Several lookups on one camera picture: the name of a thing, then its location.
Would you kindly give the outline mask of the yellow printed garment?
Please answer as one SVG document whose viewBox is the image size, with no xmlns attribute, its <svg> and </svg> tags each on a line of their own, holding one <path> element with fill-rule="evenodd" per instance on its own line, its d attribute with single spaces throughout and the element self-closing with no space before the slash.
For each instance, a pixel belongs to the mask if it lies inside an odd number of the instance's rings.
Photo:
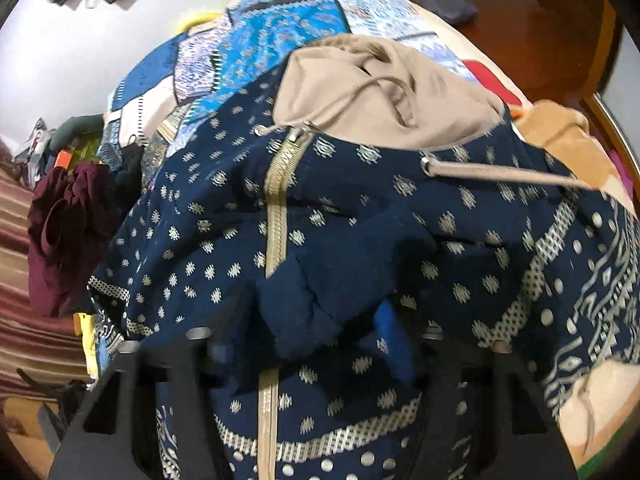
<svg viewBox="0 0 640 480">
<path fill-rule="evenodd" d="M 87 373 L 92 380 L 99 377 L 99 365 L 96 358 L 96 314 L 75 313 L 73 316 L 74 332 L 81 336 L 82 351 L 84 352 Z"/>
</svg>

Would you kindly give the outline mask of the maroon folded garment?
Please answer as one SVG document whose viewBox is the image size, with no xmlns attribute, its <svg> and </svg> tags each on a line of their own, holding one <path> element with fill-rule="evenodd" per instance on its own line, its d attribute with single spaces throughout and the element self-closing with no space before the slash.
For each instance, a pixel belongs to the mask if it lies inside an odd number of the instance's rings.
<svg viewBox="0 0 640 480">
<path fill-rule="evenodd" d="M 35 188 L 27 223 L 29 305 L 44 318 L 62 318 L 122 223 L 110 168 L 53 168 Z"/>
</svg>

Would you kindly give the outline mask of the beige fleece blanket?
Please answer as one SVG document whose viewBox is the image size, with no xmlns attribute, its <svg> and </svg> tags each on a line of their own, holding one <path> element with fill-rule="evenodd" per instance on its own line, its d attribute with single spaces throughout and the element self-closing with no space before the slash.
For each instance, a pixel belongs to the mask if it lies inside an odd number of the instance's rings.
<svg viewBox="0 0 640 480">
<path fill-rule="evenodd" d="M 634 212 L 630 195 L 582 113 L 542 100 L 512 105 L 524 140 L 559 159 L 580 180 Z M 603 479 L 622 462 L 639 435 L 639 367 L 609 360 L 579 379 L 561 408 L 560 430 L 581 479 Z"/>
</svg>

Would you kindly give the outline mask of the blue patchwork bedsheet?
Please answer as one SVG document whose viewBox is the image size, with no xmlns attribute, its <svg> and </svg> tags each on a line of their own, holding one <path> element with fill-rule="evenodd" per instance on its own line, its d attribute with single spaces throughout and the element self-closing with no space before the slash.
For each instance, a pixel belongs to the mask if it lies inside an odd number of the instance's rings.
<svg viewBox="0 0 640 480">
<path fill-rule="evenodd" d="M 219 18 L 160 44 L 107 101 L 96 154 L 111 169 L 124 149 L 168 122 L 168 152 L 184 147 L 216 109 L 312 40 L 346 32 L 393 39 L 468 81 L 476 78 L 408 0 L 234 0 Z"/>
</svg>

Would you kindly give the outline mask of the green patterned box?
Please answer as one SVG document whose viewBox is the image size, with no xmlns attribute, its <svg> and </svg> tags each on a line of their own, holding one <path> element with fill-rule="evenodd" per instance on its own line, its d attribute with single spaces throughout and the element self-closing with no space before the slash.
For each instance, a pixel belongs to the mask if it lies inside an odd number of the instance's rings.
<svg viewBox="0 0 640 480">
<path fill-rule="evenodd" d="M 72 171 L 83 162 L 100 162 L 96 151 L 101 143 L 101 133 L 88 133 L 75 138 L 67 148 L 62 148 L 55 157 L 54 168 Z"/>
</svg>

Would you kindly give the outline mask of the navy patterned hoodie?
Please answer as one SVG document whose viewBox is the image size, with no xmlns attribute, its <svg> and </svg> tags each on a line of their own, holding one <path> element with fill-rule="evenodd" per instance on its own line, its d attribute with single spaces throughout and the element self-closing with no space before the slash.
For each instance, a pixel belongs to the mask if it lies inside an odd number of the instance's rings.
<svg viewBox="0 0 640 480">
<path fill-rule="evenodd" d="M 213 331 L 235 479 L 399 478 L 429 336 L 518 356 L 559 430 L 579 379 L 639 366 L 636 215 L 390 40 L 318 40 L 235 91 L 88 287 L 122 340 Z"/>
</svg>

